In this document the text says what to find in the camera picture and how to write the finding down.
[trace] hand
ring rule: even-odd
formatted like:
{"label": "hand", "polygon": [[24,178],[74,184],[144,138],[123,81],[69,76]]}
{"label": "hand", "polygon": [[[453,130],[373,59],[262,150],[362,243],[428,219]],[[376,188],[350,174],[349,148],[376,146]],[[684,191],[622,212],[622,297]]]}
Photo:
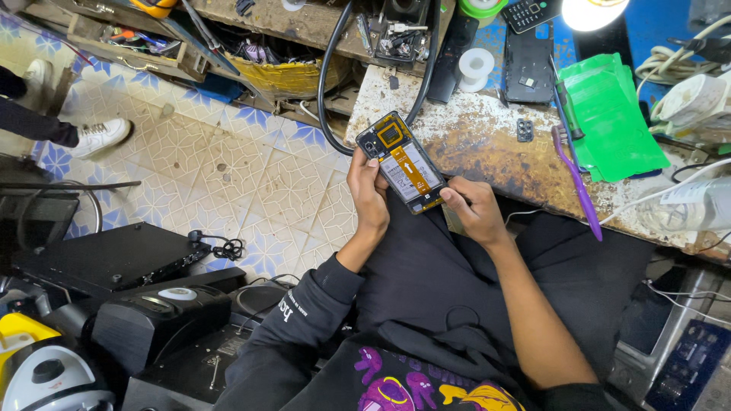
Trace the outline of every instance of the hand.
{"label": "hand", "polygon": [[379,166],[378,159],[368,161],[360,148],[356,148],[348,171],[350,195],[358,213],[356,234],[378,241],[383,238],[390,221],[386,208],[388,182],[378,173]]}
{"label": "hand", "polygon": [[[510,239],[490,184],[454,177],[449,181],[449,188],[443,188],[439,194],[457,213],[467,234],[488,251]],[[465,197],[472,202],[471,206]]]}

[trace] screwdriver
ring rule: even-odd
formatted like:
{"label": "screwdriver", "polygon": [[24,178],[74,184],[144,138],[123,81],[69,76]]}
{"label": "screwdriver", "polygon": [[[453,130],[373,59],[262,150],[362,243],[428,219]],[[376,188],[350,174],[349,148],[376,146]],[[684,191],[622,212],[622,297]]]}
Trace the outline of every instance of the screwdriver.
{"label": "screwdriver", "polygon": [[571,94],[566,90],[564,81],[558,77],[558,70],[556,70],[556,63],[553,62],[553,55],[550,57],[550,65],[553,68],[553,73],[556,75],[556,91],[558,92],[558,103],[561,107],[558,109],[564,110],[566,121],[569,123],[567,126],[571,130],[571,138],[573,141],[580,140],[586,136],[581,127],[579,127],[579,121],[576,119],[576,112],[574,112],[574,102],[571,100]]}

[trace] drawer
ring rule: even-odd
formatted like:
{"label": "drawer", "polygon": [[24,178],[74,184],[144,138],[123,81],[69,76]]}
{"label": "drawer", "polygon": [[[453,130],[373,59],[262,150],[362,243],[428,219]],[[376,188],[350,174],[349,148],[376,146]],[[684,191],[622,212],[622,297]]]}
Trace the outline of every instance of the drawer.
{"label": "drawer", "polygon": [[104,0],[51,0],[62,9],[87,15],[104,21],[113,21],[122,26],[135,27],[168,37],[175,35],[160,20],[134,7],[125,7]]}
{"label": "drawer", "polygon": [[207,62],[185,42],[176,59],[150,56],[99,41],[107,23],[76,14],[71,19],[68,38],[80,48],[110,61],[126,64],[136,70],[150,70],[193,81],[203,81]]}

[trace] black speaker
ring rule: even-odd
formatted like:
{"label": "black speaker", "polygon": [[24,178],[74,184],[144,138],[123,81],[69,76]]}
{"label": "black speaker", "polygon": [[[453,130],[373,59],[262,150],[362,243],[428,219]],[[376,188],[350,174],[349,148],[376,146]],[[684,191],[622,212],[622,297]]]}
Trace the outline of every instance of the black speaker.
{"label": "black speaker", "polygon": [[148,291],[104,303],[91,340],[131,376],[226,325],[230,314],[231,299],[205,285]]}

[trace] remote control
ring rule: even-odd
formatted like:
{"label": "remote control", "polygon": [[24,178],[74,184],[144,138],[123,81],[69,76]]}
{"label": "remote control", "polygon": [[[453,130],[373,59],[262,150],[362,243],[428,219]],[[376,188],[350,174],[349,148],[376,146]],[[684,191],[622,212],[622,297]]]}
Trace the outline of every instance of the remote control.
{"label": "remote control", "polygon": [[516,34],[528,31],[561,14],[560,0],[520,0],[502,10],[505,21]]}
{"label": "remote control", "polygon": [[452,17],[426,93],[429,101],[436,104],[447,104],[450,101],[462,80],[459,59],[472,46],[479,24],[476,18],[462,15]]}

